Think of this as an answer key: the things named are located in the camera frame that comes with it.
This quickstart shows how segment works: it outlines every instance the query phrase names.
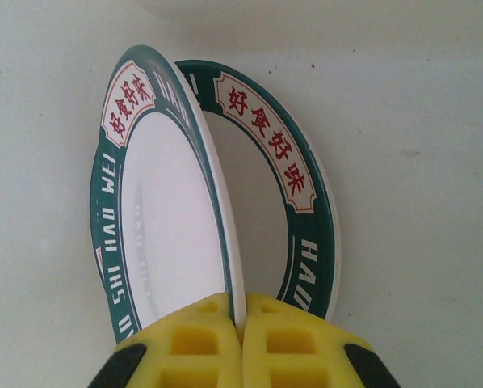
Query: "white background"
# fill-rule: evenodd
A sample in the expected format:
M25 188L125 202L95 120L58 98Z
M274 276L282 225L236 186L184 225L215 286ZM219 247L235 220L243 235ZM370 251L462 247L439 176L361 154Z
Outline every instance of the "white background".
M141 43L289 107L337 201L334 321L403 386L483 387L483 1L196 3L0 1L0 387L85 386L114 348L89 179Z

